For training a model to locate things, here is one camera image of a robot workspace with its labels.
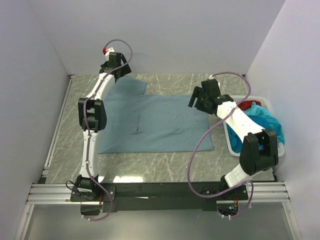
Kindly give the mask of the grey-blue t shirt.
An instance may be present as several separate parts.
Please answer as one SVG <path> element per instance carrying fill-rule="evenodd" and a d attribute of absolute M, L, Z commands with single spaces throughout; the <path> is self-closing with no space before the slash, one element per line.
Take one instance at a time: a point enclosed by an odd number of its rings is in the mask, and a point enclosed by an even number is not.
<path fill-rule="evenodd" d="M 188 95 L 146 94 L 146 86 L 125 76 L 110 89 L 99 154 L 191 152 L 210 128 L 208 115 L 188 106 Z"/>

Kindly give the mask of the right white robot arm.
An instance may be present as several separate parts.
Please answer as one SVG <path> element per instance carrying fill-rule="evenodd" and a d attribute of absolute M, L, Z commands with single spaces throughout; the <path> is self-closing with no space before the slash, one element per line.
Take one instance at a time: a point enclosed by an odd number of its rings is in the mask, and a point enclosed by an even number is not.
<path fill-rule="evenodd" d="M 220 118 L 220 122 L 228 124 L 242 143 L 238 165 L 220 179 L 218 195 L 222 198 L 232 199 L 238 187 L 279 163 L 276 132 L 255 123 L 231 96 L 222 95 L 216 79 L 202 81 L 201 86 L 196 86 L 188 106 Z"/>

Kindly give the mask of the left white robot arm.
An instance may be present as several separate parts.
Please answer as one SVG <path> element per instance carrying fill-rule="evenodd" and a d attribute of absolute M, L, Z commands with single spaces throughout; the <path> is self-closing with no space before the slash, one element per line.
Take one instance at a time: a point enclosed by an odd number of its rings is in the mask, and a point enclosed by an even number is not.
<path fill-rule="evenodd" d="M 78 119 L 83 131 L 83 154 L 75 187 L 88 201 L 100 195 L 98 182 L 98 143 L 107 125 L 104 99 L 117 80 L 129 73 L 131 68 L 125 56 L 114 48 L 103 49 L 106 62 L 101 65 L 97 83 L 86 97 L 78 100 Z"/>

